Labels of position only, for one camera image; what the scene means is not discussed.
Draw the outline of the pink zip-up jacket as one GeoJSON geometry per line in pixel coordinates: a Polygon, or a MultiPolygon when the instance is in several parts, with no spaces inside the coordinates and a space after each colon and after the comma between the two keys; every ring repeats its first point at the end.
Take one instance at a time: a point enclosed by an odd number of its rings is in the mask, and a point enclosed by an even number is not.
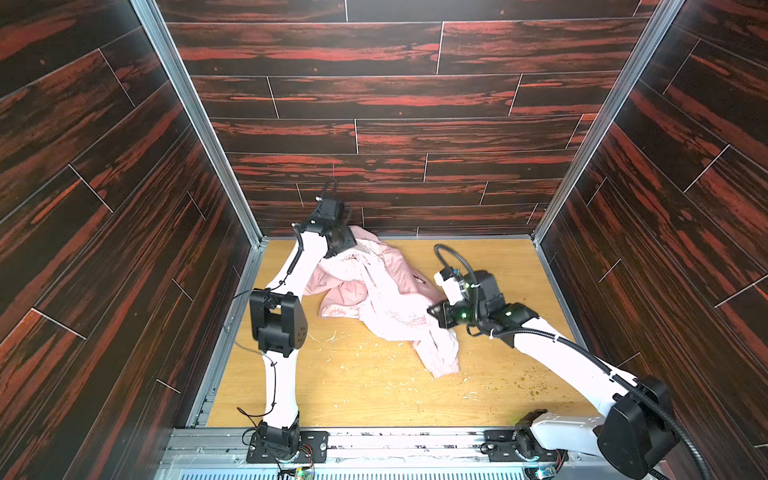
{"type": "Polygon", "coordinates": [[[351,231],[356,245],[321,260],[305,288],[324,296],[319,315],[357,319],[383,340],[411,343],[436,378],[458,373],[457,335],[428,313],[443,295],[399,249],[359,226],[351,231]]]}

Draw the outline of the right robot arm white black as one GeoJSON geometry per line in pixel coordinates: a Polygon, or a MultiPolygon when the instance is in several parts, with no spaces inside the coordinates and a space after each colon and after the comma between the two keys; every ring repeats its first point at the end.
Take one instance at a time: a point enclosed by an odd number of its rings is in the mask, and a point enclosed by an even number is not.
{"type": "Polygon", "coordinates": [[[668,388],[646,381],[593,356],[562,336],[521,303],[509,303],[487,271],[461,274],[445,267],[434,280],[446,295],[428,313],[443,329],[464,325],[499,339],[546,366],[575,388],[597,411],[592,417],[529,412],[507,436],[489,434],[481,450],[493,461],[513,455],[530,463],[529,479],[552,479],[576,454],[595,456],[627,478],[663,478],[659,462],[679,436],[665,414],[668,388]]]}

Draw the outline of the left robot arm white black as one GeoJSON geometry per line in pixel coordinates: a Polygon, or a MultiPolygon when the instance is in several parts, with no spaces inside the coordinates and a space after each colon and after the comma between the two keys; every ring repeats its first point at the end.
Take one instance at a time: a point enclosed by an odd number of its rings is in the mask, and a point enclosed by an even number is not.
{"type": "Polygon", "coordinates": [[[308,219],[294,223],[294,247],[276,276],[249,295],[252,336],[265,367],[265,412],[259,416],[255,446],[279,459],[291,459],[300,448],[300,413],[296,400],[299,350],[309,324],[301,300],[324,259],[356,245],[343,202],[319,196],[308,219]]]}

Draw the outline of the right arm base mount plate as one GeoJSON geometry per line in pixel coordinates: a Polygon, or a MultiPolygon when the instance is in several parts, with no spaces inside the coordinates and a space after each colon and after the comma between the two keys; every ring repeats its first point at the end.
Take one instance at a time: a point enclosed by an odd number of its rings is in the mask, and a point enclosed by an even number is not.
{"type": "Polygon", "coordinates": [[[491,462],[559,463],[568,459],[565,450],[547,450],[528,428],[485,430],[480,452],[491,462]]]}

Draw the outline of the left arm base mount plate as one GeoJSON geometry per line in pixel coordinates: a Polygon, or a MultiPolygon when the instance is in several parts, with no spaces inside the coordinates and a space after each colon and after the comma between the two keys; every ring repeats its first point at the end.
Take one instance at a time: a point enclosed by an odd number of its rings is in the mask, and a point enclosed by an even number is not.
{"type": "Polygon", "coordinates": [[[330,433],[322,430],[275,430],[254,433],[246,452],[247,464],[326,462],[330,433]]]}

